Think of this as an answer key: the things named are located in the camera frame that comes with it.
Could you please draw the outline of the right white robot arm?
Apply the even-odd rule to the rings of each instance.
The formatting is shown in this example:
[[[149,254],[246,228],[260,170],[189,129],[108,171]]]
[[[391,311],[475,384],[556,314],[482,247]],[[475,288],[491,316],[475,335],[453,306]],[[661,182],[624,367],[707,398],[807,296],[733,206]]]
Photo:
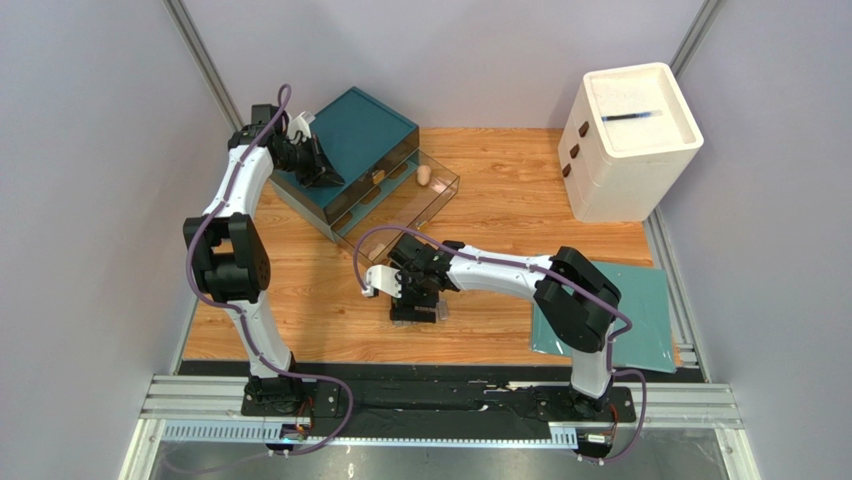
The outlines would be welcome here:
[[[404,235],[389,253],[399,272],[395,320],[423,321],[418,308],[435,310],[444,291],[482,290],[530,302],[571,350],[574,392],[600,400],[612,384],[609,337],[621,301],[619,288],[572,247],[551,256],[516,256],[462,242],[439,246]]]

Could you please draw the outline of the teal drawer organizer box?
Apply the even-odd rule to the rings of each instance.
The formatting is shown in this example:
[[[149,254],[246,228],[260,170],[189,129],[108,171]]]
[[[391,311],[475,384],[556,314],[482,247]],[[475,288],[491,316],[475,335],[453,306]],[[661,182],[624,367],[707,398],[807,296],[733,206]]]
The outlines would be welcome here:
[[[285,172],[270,182],[279,199],[334,240],[334,223],[418,151],[419,126],[353,86],[316,113],[310,130],[343,184],[304,187]]]

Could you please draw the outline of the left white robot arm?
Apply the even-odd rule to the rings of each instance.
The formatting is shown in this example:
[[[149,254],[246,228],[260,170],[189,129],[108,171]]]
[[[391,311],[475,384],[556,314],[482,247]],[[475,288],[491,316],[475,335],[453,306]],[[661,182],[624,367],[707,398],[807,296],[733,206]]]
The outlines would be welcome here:
[[[226,311],[249,355],[248,399],[297,402],[303,375],[278,333],[267,298],[271,264],[253,215],[267,179],[292,172],[309,185],[339,180],[301,116],[260,120],[228,142],[228,165],[214,199],[183,225],[191,289],[205,304]]]

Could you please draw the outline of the eyeshadow palette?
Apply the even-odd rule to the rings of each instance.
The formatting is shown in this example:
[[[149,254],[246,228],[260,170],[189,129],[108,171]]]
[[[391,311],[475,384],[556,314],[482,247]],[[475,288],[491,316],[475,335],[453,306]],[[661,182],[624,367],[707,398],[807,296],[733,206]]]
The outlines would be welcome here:
[[[444,321],[444,320],[447,320],[449,318],[449,308],[448,308],[447,302],[445,300],[442,300],[442,299],[439,300],[438,306],[437,306],[437,314],[438,314],[438,321],[437,322]],[[409,323],[409,322],[393,322],[393,323],[397,324],[397,325],[435,324],[435,323]]]

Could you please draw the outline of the clear drawer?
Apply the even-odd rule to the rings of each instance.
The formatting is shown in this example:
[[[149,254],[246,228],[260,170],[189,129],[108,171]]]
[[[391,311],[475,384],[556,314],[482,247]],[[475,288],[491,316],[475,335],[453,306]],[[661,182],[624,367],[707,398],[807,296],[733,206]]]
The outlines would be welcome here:
[[[432,169],[428,186],[416,181],[420,165]],[[382,225],[423,229],[455,197],[460,183],[459,175],[417,150],[335,222],[334,241],[346,252],[356,254],[360,264],[370,266],[367,252],[379,243],[393,245],[402,233],[383,230],[364,239],[368,230]]]

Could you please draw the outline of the beige makeup sponge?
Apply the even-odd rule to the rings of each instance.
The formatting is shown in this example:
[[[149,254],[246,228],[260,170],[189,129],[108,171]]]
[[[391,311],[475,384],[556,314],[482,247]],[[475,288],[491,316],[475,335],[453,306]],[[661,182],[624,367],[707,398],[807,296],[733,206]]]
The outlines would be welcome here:
[[[431,182],[432,169],[428,165],[420,165],[416,171],[416,181],[420,186],[428,186]]]

